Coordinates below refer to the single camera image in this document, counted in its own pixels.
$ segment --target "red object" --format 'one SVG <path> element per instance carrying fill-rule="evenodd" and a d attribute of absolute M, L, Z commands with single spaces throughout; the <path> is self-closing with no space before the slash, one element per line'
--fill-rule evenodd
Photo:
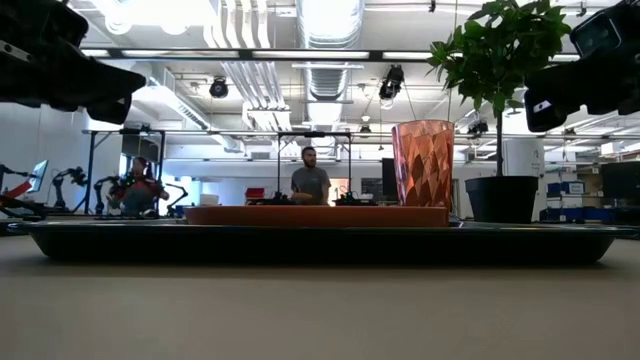
<path fill-rule="evenodd" d="M 454 125 L 419 120 L 393 127 L 398 199 L 404 206 L 451 211 Z"/>
<path fill-rule="evenodd" d="M 17 198 L 18 196 L 26 193 L 31 189 L 31 183 L 29 181 L 25 181 L 22 184 L 18 185 L 15 189 L 10 190 L 5 194 L 6 197 L 10 197 L 12 199 Z"/>
<path fill-rule="evenodd" d="M 264 199 L 264 188 L 247 188 L 244 195 L 247 200 Z"/>
<path fill-rule="evenodd" d="M 190 225 L 282 227 L 446 227 L 446 208 L 392 206 L 201 206 L 187 207 Z"/>

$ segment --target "black tray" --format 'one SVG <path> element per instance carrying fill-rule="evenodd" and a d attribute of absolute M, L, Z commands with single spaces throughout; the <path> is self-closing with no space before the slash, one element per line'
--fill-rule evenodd
<path fill-rule="evenodd" d="M 59 260 L 221 263 L 592 263 L 631 229 L 462 223 L 450 228 L 192 226 L 176 220 L 11 225 Z"/>

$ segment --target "desk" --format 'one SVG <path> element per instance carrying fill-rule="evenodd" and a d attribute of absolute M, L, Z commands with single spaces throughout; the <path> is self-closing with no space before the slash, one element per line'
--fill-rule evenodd
<path fill-rule="evenodd" d="M 586 268 L 62 265 L 0 239 L 3 360 L 640 358 L 640 242 Z"/>

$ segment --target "black camera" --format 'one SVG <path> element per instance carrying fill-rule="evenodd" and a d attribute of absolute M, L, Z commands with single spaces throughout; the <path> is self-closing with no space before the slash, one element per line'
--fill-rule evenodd
<path fill-rule="evenodd" d="M 229 87 L 227 87 L 227 79 L 224 76 L 216 76 L 213 79 L 213 85 L 209 88 L 209 94 L 214 99 L 224 99 L 229 94 Z"/>
<path fill-rule="evenodd" d="M 640 111 L 640 6 L 622 1 L 582 22 L 570 34 L 580 59 L 529 74 L 524 101 L 530 131 L 564 124 L 587 106 L 589 114 Z"/>
<path fill-rule="evenodd" d="M 55 0 L 0 0 L 0 102 L 124 123 L 144 76 L 85 56 L 87 21 Z"/>
<path fill-rule="evenodd" d="M 404 82 L 404 71 L 400 65 L 391 65 L 391 69 L 387 74 L 382 86 L 380 86 L 380 99 L 391 100 L 402 90 Z"/>

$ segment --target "gray t-shirt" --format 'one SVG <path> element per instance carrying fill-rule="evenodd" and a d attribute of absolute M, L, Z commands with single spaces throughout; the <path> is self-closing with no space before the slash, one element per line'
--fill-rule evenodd
<path fill-rule="evenodd" d="M 329 175 L 318 167 L 303 167 L 291 176 L 291 190 L 313 196 L 314 205 L 326 205 L 322 203 L 322 190 L 328 191 L 330 186 Z"/>

